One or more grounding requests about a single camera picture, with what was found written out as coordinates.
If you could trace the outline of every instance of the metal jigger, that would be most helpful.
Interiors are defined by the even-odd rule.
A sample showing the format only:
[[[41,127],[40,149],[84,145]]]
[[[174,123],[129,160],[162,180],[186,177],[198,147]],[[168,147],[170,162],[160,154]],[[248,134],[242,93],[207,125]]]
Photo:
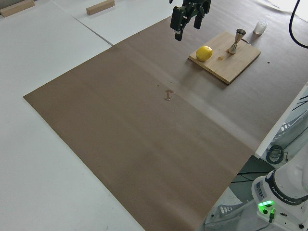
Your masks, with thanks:
[[[236,30],[235,42],[234,42],[233,45],[228,49],[228,52],[229,52],[230,54],[235,54],[235,52],[236,52],[236,47],[237,47],[237,43],[242,39],[242,37],[244,37],[245,34],[246,34],[246,31],[244,31],[243,29],[237,29],[237,30]]]

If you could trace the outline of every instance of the cable connector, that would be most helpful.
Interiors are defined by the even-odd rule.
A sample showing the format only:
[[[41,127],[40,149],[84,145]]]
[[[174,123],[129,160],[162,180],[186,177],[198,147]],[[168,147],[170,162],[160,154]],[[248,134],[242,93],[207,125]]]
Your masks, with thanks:
[[[272,223],[272,222],[273,222],[274,217],[275,217],[275,209],[272,208],[272,209],[270,210],[269,223]]]

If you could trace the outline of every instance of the clear glass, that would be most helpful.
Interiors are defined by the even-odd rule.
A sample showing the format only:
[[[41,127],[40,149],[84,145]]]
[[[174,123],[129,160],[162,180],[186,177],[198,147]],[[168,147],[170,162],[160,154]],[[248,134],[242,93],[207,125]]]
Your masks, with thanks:
[[[254,33],[257,35],[262,35],[267,26],[268,23],[266,21],[260,20],[255,27]]]

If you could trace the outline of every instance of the wooden cutting board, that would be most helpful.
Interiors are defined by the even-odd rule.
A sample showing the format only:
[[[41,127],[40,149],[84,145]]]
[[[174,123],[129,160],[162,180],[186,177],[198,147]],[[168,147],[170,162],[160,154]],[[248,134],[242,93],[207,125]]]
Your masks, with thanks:
[[[189,59],[226,84],[230,84],[261,54],[261,51],[244,41],[239,41],[235,54],[228,53],[228,48],[234,43],[234,39],[235,35],[224,31],[204,44],[213,50],[210,59],[200,62],[196,58],[196,50],[189,55]]]

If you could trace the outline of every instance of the wooden block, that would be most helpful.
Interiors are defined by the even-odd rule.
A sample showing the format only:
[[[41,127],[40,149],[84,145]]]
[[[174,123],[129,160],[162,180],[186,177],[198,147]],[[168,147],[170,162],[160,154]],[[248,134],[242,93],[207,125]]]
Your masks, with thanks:
[[[94,6],[90,6],[87,8],[87,14],[92,15],[98,13],[100,11],[106,10],[115,5],[115,0],[106,0]]]
[[[12,6],[8,6],[6,8],[3,8],[0,10],[0,14],[3,16],[3,17],[7,17],[7,16],[10,16],[12,14],[15,14],[15,13],[18,13],[20,11],[23,11],[27,8],[30,8],[34,6],[34,1],[33,0],[24,0],[24,1],[21,1],[19,3],[16,3]]]
[[[213,50],[212,57],[204,62],[196,58],[196,50],[189,55],[189,59],[203,67],[205,70],[230,84],[240,73],[242,73],[260,54],[257,48],[239,41],[235,54],[228,53],[228,48],[234,43],[235,35],[222,32],[204,46]]]

